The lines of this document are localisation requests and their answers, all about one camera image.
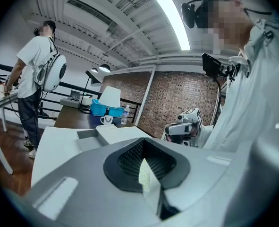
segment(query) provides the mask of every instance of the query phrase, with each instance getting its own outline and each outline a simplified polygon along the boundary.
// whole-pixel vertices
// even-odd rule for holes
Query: blue container
[[[104,116],[106,113],[106,109],[107,106],[100,104],[98,102],[98,100],[93,99],[92,100],[92,105],[91,105],[91,113],[94,116]],[[124,108],[123,107],[119,107],[119,108],[112,108],[110,107],[110,113],[109,115],[112,117],[117,117],[117,118],[121,118],[122,117],[122,113],[124,112]]]

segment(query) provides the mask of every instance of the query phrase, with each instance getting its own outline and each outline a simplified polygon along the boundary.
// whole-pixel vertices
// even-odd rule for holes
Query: red brick wall
[[[150,75],[149,72],[135,72],[106,76],[101,92],[111,86],[121,90],[122,98],[142,102]],[[160,138],[166,124],[175,122],[185,110],[196,107],[201,111],[203,124],[209,125],[217,90],[217,84],[200,73],[156,72],[138,126]]]
[[[160,138],[166,124],[185,110],[198,107],[209,125],[218,86],[209,77],[190,72],[156,72],[138,126]]]

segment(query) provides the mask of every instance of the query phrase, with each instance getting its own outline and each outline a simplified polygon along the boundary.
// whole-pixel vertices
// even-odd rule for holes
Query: ceiling
[[[181,13],[180,5],[190,0],[173,1]],[[271,9],[265,0],[243,2],[251,9]],[[95,63],[109,64],[112,70],[146,65],[201,65],[203,52],[222,62],[237,54],[232,49],[220,49],[213,35],[196,27],[186,27],[191,50],[181,51],[156,0],[23,0],[22,15],[31,29],[46,18],[54,20],[56,45],[88,61],[89,67]]]

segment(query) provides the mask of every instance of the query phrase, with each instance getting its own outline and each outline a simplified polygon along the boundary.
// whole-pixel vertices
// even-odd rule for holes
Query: plastic bottle
[[[122,118],[121,118],[121,124],[126,124],[128,121],[128,116],[130,112],[130,105],[127,105],[124,109],[124,112],[122,113]]]

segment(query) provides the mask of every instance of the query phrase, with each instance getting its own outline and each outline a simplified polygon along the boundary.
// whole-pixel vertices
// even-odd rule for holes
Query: person
[[[224,108],[213,126],[202,126],[191,136],[205,149],[236,152],[244,141],[257,138],[274,125],[275,116],[264,95],[264,87],[279,70],[279,21],[250,19],[241,0],[203,0],[207,28],[225,45],[239,49],[249,62],[230,80]]]
[[[11,91],[13,83],[22,73],[18,85],[17,103],[23,129],[27,131],[29,137],[24,141],[24,146],[31,150],[30,158],[35,158],[41,139],[37,113],[42,90],[34,82],[34,68],[51,52],[49,37],[54,36],[55,28],[53,21],[48,20],[43,23],[39,29],[40,36],[29,41],[17,54],[18,60],[4,88],[4,94],[7,95]]]

